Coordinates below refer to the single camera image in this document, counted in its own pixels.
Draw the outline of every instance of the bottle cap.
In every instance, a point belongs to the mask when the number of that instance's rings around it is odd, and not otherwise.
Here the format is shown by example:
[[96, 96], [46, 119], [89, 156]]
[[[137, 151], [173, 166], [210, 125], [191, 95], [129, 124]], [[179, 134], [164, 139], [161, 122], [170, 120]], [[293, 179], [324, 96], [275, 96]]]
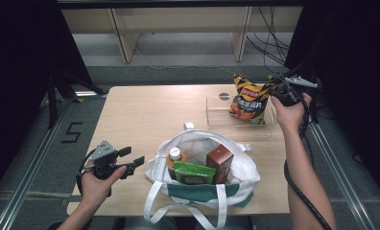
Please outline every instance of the bottle cap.
[[176, 147], [170, 149], [169, 155], [172, 160], [179, 160], [181, 158], [180, 149]]

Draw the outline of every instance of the orange snack bag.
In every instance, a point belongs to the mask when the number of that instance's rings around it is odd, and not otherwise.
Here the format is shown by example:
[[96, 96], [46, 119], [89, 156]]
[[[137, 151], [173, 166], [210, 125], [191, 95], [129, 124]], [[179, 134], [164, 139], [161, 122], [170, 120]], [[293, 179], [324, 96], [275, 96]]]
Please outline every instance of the orange snack bag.
[[264, 125], [264, 111], [272, 83], [254, 83], [251, 80], [234, 75], [238, 95], [232, 101], [229, 114], [257, 125]]

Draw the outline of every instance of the wooden table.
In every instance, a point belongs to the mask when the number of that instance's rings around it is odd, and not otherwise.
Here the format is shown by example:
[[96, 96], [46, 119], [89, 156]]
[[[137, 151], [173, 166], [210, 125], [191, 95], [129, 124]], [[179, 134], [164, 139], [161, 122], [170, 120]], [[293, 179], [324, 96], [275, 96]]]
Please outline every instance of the wooden table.
[[[88, 149], [93, 150], [102, 140], [108, 140], [117, 149], [132, 146], [132, 153], [119, 158], [119, 164], [129, 163], [142, 155], [145, 155], [147, 162], [154, 157], [161, 142], [182, 131], [185, 122], [192, 122], [199, 129], [226, 131], [223, 134], [237, 142], [252, 143], [253, 150], [248, 155], [255, 161], [261, 175], [261, 181], [256, 186], [250, 203], [244, 208], [229, 207], [228, 214], [289, 213], [287, 182], [283, 176], [285, 146], [280, 127], [274, 126], [272, 132], [256, 129], [254, 137], [246, 135], [242, 127], [228, 132], [227, 128], [209, 126], [206, 119], [206, 98], [218, 97], [223, 92], [235, 95], [235, 86], [211, 84], [113, 87], [109, 91]], [[153, 184], [144, 174], [145, 168], [146, 163], [137, 168], [133, 176], [117, 181], [112, 186], [112, 196], [104, 202], [96, 215], [143, 216], [145, 200]], [[76, 187], [73, 195], [78, 194]], [[163, 194], [156, 199], [154, 210], [173, 203]], [[77, 205], [78, 202], [70, 202], [67, 213], [71, 214]], [[217, 212], [205, 207], [201, 207], [201, 210], [206, 215]], [[190, 213], [175, 210], [168, 215], [189, 216]]]

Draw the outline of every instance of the red carton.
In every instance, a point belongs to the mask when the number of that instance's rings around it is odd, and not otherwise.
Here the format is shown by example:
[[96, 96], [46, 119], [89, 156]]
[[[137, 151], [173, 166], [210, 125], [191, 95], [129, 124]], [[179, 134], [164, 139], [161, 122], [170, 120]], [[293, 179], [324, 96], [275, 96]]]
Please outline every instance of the red carton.
[[234, 154], [225, 146], [219, 145], [207, 154], [205, 166], [216, 169], [213, 184], [225, 184]]

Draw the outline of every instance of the small bottle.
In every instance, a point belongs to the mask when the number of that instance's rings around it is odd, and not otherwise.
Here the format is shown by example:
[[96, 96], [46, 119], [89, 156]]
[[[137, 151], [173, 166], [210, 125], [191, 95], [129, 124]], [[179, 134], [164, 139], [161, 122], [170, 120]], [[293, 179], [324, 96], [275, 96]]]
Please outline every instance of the small bottle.
[[169, 155], [167, 157], [168, 172], [174, 180], [176, 180], [175, 161], [186, 161], [186, 155], [182, 153], [179, 148], [176, 147], [170, 149]]

